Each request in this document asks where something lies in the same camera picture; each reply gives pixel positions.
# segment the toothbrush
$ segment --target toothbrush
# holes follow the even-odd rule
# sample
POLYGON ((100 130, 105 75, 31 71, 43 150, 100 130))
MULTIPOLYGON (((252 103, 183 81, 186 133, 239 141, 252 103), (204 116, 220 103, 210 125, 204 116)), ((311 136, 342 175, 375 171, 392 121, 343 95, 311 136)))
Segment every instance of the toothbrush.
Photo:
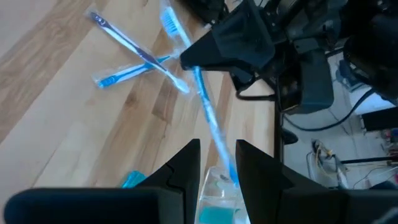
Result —
MULTIPOLYGON (((167 6, 165 8, 165 10, 160 15, 160 20, 162 22, 164 30, 170 38, 174 39, 180 37, 187 48, 191 46, 191 40, 183 29, 181 23, 178 21, 178 18, 171 6, 167 6)), ((210 132, 216 144, 218 154, 220 155, 220 158, 223 161, 226 169, 229 170, 229 176, 231 177, 231 180, 236 186, 238 186, 239 180, 238 173, 236 171, 236 163, 226 146, 225 138, 222 135, 220 127, 218 126, 216 113, 213 106, 211 105, 210 98, 207 94, 205 82, 203 81, 200 67, 193 68, 193 75, 195 78, 195 83, 197 85, 198 94, 203 105, 205 117, 210 126, 210 132)))
MULTIPOLYGON (((158 58, 157 61, 159 63, 162 63, 170 58, 172 58, 172 56, 167 55, 167 56, 158 58)), ((106 78, 101 79, 100 81, 97 82, 97 85, 99 88, 106 88, 111 85, 115 85, 117 83, 128 80, 132 77, 136 77, 136 76, 138 76, 148 70, 151 70, 153 68, 154 67, 149 63, 143 63, 141 65, 136 65, 136 66, 133 66, 130 68, 126 68, 126 69, 116 72, 106 78)))
POLYGON ((134 43, 130 38, 124 35, 118 28, 110 24, 100 15, 95 12, 90 12, 90 17, 94 20, 105 32, 110 36, 115 38, 120 44, 127 47, 129 50, 133 51, 135 54, 140 56, 147 63, 155 67, 156 69, 163 72, 169 79, 172 80, 173 84, 183 93, 189 93, 189 86, 181 79, 175 77, 169 70, 163 67, 155 57, 151 56, 144 50, 142 50, 136 43, 134 43))

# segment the white wire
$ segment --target white wire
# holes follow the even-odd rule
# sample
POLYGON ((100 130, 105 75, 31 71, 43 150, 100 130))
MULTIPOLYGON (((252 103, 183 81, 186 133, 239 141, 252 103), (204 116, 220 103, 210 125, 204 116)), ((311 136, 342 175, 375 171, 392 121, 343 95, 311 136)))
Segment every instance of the white wire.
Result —
POLYGON ((366 177, 366 178, 364 178, 363 180, 360 180, 360 181, 359 181, 358 183, 356 183, 356 184, 359 184, 359 183, 361 183, 361 182, 364 181, 364 180, 369 180, 369 179, 372 178, 372 177, 377 177, 377 176, 379 176, 379 175, 385 174, 386 172, 393 171, 394 169, 398 169, 398 166, 396 166, 396 167, 394 167, 394 168, 391 168, 391 169, 389 169, 389 170, 387 170, 387 171, 381 172, 380 174, 376 174, 376 175, 372 175, 372 176, 370 176, 370 177, 366 177))

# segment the cable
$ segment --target cable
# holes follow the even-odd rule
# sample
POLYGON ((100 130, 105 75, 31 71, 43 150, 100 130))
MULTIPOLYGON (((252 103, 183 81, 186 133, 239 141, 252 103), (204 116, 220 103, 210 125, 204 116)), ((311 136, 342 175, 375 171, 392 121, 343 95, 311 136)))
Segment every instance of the cable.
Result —
MULTIPOLYGON (((336 162, 327 162, 327 161, 323 161, 323 163, 326 164, 335 164, 336 162)), ((358 164, 358 165, 349 165, 349 164, 343 164, 346 167, 350 167, 350 168, 355 168, 355 167, 389 167, 388 165, 382 165, 382 164, 358 164)))
POLYGON ((355 182, 355 184, 353 185, 353 189, 355 189, 355 185, 357 185, 358 183, 360 183, 360 182, 363 181, 364 179, 366 179, 366 178, 370 179, 370 178, 372 178, 372 177, 376 177, 376 176, 379 176, 379 175, 381 175, 381 174, 385 174, 386 172, 390 172, 390 171, 392 171, 392 170, 394 170, 394 169, 398 169, 398 166, 397 166, 397 167, 394 167, 394 168, 392 168, 392 169, 389 169, 389 170, 387 170, 387 171, 381 172, 380 174, 376 174, 376 175, 374 175, 374 176, 372 176, 372 177, 368 177, 368 175, 369 175, 372 171, 374 171, 374 170, 376 170, 376 169, 385 169, 385 167, 378 167, 378 168, 374 168, 374 169, 370 170, 370 171, 368 172, 368 174, 365 175, 364 178, 362 178, 362 179, 360 179, 359 181, 355 182))
POLYGON ((321 149, 319 149, 319 147, 317 148, 317 153, 315 154, 315 164, 317 165, 317 169, 321 171, 321 173, 329 178, 331 178, 332 180, 334 180, 335 178, 332 177, 330 174, 337 174, 337 172, 332 172, 332 173, 328 173, 326 172, 326 170, 323 168, 323 166, 321 165, 320 161, 319 161, 319 153, 320 153, 321 149))
POLYGON ((302 128, 300 126, 298 126, 297 124, 293 123, 290 119, 288 119, 285 116, 286 121, 291 124, 293 127, 301 130, 301 131, 308 131, 308 132, 315 132, 315 131, 324 131, 330 128, 334 128, 335 126, 340 125, 341 123, 343 123, 344 121, 346 121, 351 114, 354 113, 354 111, 361 105, 361 103, 363 103, 363 101, 365 101, 369 96, 371 96, 375 91, 373 89, 370 89, 369 91, 367 91, 354 105, 353 109, 351 109, 351 111, 341 120, 339 120, 338 122, 334 123, 334 124, 330 124, 328 126, 322 127, 322 128, 302 128))
POLYGON ((229 14, 228 5, 224 2, 223 8, 221 9, 221 11, 218 14, 217 21, 213 20, 210 24, 215 25, 215 24, 219 23, 220 21, 225 19, 225 17, 228 16, 228 14, 229 14))
POLYGON ((391 175, 389 178, 387 178, 385 181, 391 179, 391 177, 394 177, 395 175, 397 175, 397 174, 392 174, 392 175, 391 175))
POLYGON ((267 96, 242 96, 241 95, 242 91, 237 91, 235 96, 239 99, 239 100, 244 100, 244 101, 275 101, 276 100, 276 96, 275 94, 272 95, 267 95, 267 96))
POLYGON ((281 99, 280 99, 280 86, 279 86, 279 76, 277 75, 275 77, 275 102, 276 102, 276 106, 278 107, 279 112, 282 112, 282 103, 281 103, 281 99))
MULTIPOLYGON (((333 116, 333 118, 338 121, 338 118, 336 117, 336 115, 332 112, 332 110, 330 108, 328 108, 329 113, 333 116)), ((343 128, 343 131, 346 133, 347 136, 351 136, 348 131, 346 130, 346 128, 344 127, 344 125, 341 125, 341 127, 343 128)))
MULTIPOLYGON (((308 176, 309 176, 309 178, 312 179, 312 180, 315 180, 315 174, 313 173, 313 171, 312 171, 312 169, 311 169, 311 167, 310 167, 310 161, 311 161, 311 158, 312 158, 312 156, 311 156, 312 154, 313 154, 313 152, 311 151, 311 152, 309 152, 309 153, 306 155, 307 169, 308 169, 308 176)), ((321 168, 320 168, 320 166, 317 164, 317 162, 318 162, 318 161, 315 159, 315 165, 317 166, 318 170, 320 170, 321 168)), ((332 176, 330 176, 329 174, 327 174, 326 171, 325 171, 324 169, 323 169, 323 171, 321 171, 321 173, 322 173, 323 175, 329 177, 330 179, 334 180, 334 178, 333 178, 332 176)))

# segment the wooden table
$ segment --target wooden table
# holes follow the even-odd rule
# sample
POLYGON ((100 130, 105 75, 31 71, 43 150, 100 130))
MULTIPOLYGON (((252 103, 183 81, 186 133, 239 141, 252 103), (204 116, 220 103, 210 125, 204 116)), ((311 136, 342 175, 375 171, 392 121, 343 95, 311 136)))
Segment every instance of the wooden table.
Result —
MULTIPOLYGON (((117 187, 131 170, 153 173, 192 138, 201 140, 203 173, 219 162, 199 98, 183 96, 163 74, 95 87, 92 74, 141 60, 84 17, 93 3, 157 55, 171 50, 155 0, 0 2, 2 206, 31 187, 117 187)), ((176 10, 195 39, 206 32, 176 10)), ((245 139, 272 154, 274 104, 237 100, 227 73, 204 78, 229 148, 245 139)), ((248 92, 272 90, 256 83, 248 92)))

